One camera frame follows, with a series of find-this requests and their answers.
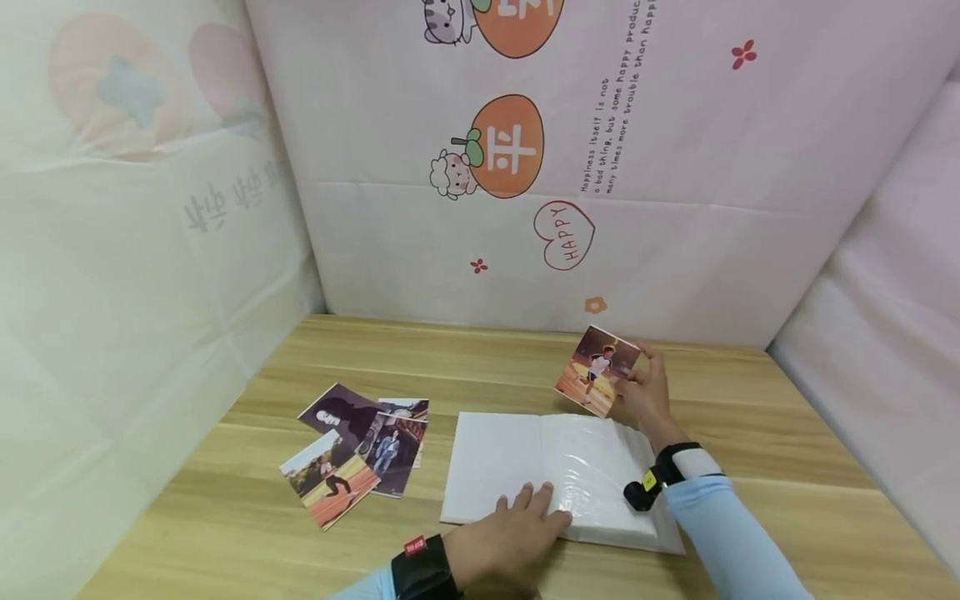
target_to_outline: person's left hand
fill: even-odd
[[[546,513],[552,497],[553,484],[544,483],[534,493],[528,483],[513,506],[508,506],[507,496],[500,496],[491,515],[446,534],[446,557],[457,588],[463,591],[477,579],[494,575],[539,598],[537,585],[525,578],[524,570],[546,554],[573,519],[565,511]]]

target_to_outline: wooden table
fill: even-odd
[[[416,535],[448,529],[438,519],[460,411],[577,410],[552,390],[576,340],[308,318],[79,597],[300,600],[350,584]],[[731,475],[817,598],[960,597],[960,587],[765,353],[660,347],[680,423]],[[404,498],[368,496],[321,533],[278,466],[317,438],[296,415],[335,381],[371,398],[428,397],[430,425],[422,468]],[[713,597],[687,547],[690,556],[672,557],[561,541],[542,582],[544,597]]]

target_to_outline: light blue sleeve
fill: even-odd
[[[394,573],[387,564],[349,588],[327,596],[327,600],[396,600]]]
[[[727,477],[697,477],[664,490],[670,511],[697,547],[720,598],[813,598]]]

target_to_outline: yellow tag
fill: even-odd
[[[652,470],[643,474],[643,489],[649,492],[657,485],[657,476]]]

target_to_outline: printed photo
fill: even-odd
[[[373,443],[361,452],[373,474],[380,478],[374,493],[403,496],[417,460],[426,421],[381,413],[373,421]]]
[[[381,410],[376,402],[335,383],[300,413],[298,419],[320,433],[340,432],[350,451],[354,451],[367,438]]]
[[[397,417],[427,420],[430,400],[426,398],[380,398],[380,405],[383,406],[383,412]],[[420,461],[423,459],[423,446],[423,441],[420,441],[420,449],[417,451],[417,458],[414,459],[414,468],[420,468]]]
[[[597,417],[613,406],[613,383],[630,375],[640,348],[591,325],[564,367],[556,390]]]
[[[333,430],[280,467],[324,531],[380,482],[360,456],[344,448],[343,438]]]

